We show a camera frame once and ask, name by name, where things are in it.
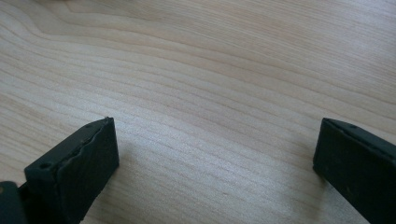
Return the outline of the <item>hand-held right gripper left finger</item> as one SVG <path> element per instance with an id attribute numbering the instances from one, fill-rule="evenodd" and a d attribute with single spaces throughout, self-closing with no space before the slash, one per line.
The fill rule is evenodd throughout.
<path id="1" fill-rule="evenodd" d="M 24 169 L 29 224 L 79 224 L 119 165 L 114 119 L 84 125 Z"/>

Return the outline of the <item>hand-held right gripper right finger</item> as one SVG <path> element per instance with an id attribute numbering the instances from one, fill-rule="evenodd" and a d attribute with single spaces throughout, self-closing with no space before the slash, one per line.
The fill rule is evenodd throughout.
<path id="1" fill-rule="evenodd" d="M 325 118 L 313 169 L 371 224 L 396 224 L 396 146 L 392 143 L 353 124 Z"/>

